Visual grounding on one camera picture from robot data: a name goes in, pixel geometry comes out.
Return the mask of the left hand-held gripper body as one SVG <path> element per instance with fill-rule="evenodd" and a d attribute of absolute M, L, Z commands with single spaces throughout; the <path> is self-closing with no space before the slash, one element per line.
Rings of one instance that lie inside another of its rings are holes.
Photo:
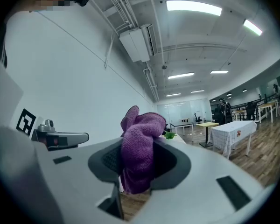
<path fill-rule="evenodd" d="M 58 134 L 52 120 L 45 120 L 44 123 L 36 123 L 36 116 L 23 108 L 16 130 L 26 134 L 32 141 L 43 143 L 49 151 L 58 149 Z"/>

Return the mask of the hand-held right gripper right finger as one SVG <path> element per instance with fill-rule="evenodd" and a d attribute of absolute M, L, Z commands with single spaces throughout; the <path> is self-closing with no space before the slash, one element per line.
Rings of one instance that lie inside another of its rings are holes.
<path fill-rule="evenodd" d="M 174 147 L 191 161 L 187 177 L 175 188 L 153 190 L 134 224 L 244 224 L 271 195 L 274 185 L 264 188 L 255 178 L 220 154 L 167 139 L 158 144 Z M 230 176 L 249 196 L 250 202 L 236 210 L 217 179 Z"/>

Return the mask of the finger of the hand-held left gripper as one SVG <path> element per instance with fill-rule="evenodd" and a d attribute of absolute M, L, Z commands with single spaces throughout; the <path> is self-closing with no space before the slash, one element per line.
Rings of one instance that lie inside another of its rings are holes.
<path fill-rule="evenodd" d="M 89 140 L 88 133 L 57 133 L 59 149 L 76 148 Z"/>

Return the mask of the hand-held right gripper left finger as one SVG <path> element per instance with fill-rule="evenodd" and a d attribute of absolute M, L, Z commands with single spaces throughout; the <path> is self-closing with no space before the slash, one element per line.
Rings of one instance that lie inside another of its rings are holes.
<path fill-rule="evenodd" d="M 34 142 L 44 179 L 65 224 L 124 223 L 98 207 L 112 196 L 115 184 L 99 180 L 88 166 L 92 154 L 121 140 L 58 151 L 48 151 L 43 143 Z"/>

